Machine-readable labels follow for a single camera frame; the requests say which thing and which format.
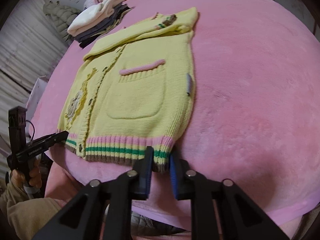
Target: knitted sweater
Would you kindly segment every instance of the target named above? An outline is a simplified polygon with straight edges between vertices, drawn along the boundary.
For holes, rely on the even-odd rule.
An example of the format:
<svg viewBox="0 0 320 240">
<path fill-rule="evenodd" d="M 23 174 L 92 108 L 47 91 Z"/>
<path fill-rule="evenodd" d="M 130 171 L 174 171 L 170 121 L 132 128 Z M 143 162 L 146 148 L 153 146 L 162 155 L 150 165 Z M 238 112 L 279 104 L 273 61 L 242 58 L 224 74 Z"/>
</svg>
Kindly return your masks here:
<svg viewBox="0 0 320 240">
<path fill-rule="evenodd" d="M 98 40 L 62 109 L 65 146 L 88 161 L 132 165 L 152 146 L 155 171 L 190 119 L 194 100 L 193 7 L 156 15 Z"/>
</svg>

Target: metal screw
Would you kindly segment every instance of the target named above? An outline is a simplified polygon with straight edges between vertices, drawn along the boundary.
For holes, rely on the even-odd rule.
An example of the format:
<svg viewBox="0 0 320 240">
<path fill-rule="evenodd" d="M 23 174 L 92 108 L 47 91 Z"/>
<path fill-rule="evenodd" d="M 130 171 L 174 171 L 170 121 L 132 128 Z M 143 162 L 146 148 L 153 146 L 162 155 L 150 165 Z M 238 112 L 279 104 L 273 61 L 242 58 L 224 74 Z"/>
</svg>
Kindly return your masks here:
<svg viewBox="0 0 320 240">
<path fill-rule="evenodd" d="M 231 187 L 233 185 L 233 181 L 231 179 L 225 179 L 223 181 L 223 185 L 225 185 L 227 187 Z"/>
<path fill-rule="evenodd" d="M 194 171 L 194 170 L 188 170 L 187 172 L 186 172 L 186 175 L 188 176 L 188 177 L 193 177 L 193 176 L 195 176 L 197 173 Z"/>
<path fill-rule="evenodd" d="M 89 184 L 90 184 L 91 187 L 97 187 L 97 186 L 100 185 L 100 181 L 97 180 L 97 179 L 93 179 L 93 180 L 90 181 Z"/>
<path fill-rule="evenodd" d="M 137 172 L 135 171 L 135 170 L 131 170 L 131 171 L 128 171 L 127 172 L 127 175 L 129 176 L 129 177 L 134 177 L 134 176 L 137 176 Z"/>
</svg>

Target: black cable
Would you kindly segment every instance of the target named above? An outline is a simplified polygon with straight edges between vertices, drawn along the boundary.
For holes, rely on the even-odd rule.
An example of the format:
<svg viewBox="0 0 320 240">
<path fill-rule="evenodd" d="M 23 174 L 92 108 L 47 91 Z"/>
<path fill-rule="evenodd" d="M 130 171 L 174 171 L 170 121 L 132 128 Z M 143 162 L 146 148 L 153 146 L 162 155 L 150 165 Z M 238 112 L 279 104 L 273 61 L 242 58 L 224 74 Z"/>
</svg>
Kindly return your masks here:
<svg viewBox="0 0 320 240">
<path fill-rule="evenodd" d="M 34 126 L 33 123 L 30 122 L 29 120 L 26 120 L 26 122 L 31 123 L 31 125 L 32 125 L 32 127 L 33 127 L 33 135 L 32 135 L 32 138 L 31 138 L 31 141 L 33 141 L 33 137 L 35 136 L 35 132 L 36 132 L 35 126 Z"/>
</svg>

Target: white curtain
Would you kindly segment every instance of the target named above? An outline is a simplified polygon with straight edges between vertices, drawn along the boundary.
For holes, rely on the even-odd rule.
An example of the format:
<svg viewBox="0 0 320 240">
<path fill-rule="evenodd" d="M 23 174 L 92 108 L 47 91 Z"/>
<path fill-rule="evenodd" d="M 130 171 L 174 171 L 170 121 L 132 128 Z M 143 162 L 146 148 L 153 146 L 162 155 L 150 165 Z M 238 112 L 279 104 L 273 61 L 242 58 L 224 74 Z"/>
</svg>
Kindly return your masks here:
<svg viewBox="0 0 320 240">
<path fill-rule="evenodd" d="M 26 105 L 37 78 L 50 78 L 68 48 L 44 15 L 44 3 L 20 0 L 0 30 L 0 137 L 7 143 L 8 110 Z"/>
</svg>

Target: pink blanket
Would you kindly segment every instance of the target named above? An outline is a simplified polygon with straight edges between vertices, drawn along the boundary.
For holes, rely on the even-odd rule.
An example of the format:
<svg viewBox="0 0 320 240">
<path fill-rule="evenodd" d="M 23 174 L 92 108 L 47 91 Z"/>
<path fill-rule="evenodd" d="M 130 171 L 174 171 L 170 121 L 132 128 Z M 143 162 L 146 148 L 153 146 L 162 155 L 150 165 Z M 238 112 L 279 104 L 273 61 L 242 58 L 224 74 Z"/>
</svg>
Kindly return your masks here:
<svg viewBox="0 0 320 240">
<path fill-rule="evenodd" d="M 155 12 L 200 12 L 192 40 L 196 102 L 179 141 L 182 157 L 210 179 L 233 179 L 277 223 L 320 201 L 320 43 L 272 0 L 128 0 L 119 30 Z M 56 130 L 82 57 L 74 42 L 33 118 L 36 138 Z M 57 146 L 48 155 L 79 182 L 130 167 L 89 163 Z M 153 174 L 148 201 L 133 210 L 190 229 L 190 204 L 174 200 L 168 174 Z"/>
</svg>

